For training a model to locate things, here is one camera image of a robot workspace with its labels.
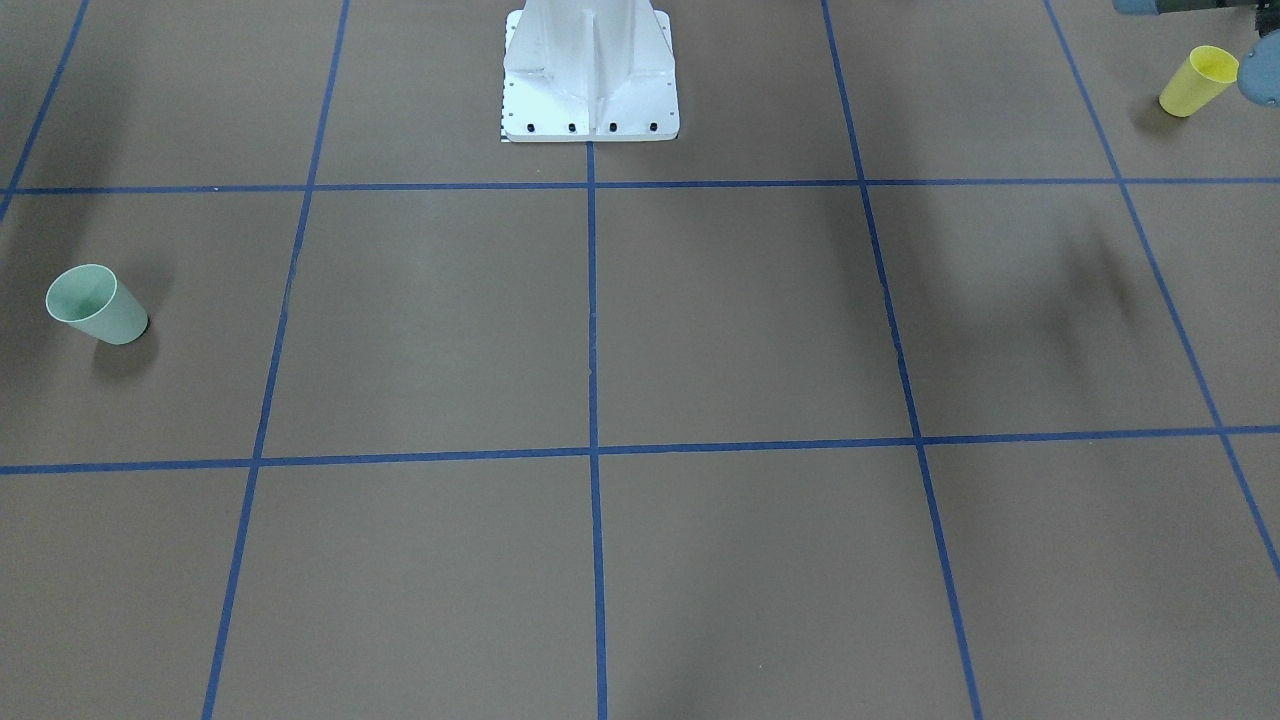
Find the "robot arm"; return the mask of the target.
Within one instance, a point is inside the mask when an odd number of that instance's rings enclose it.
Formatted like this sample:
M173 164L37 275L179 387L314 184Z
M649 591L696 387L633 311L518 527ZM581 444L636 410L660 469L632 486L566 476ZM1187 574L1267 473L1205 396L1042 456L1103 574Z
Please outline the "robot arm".
M1193 50L1183 67L1162 90L1160 106L1172 117L1188 117L1208 100L1221 94L1222 74L1238 83L1242 95L1262 108L1277 106L1279 49L1276 1L1114 1L1115 12L1124 15L1162 15L1184 12L1249 8L1254 13L1254 29L1260 38L1240 61L1216 61L1199 47ZM1198 61L1210 59L1204 67Z

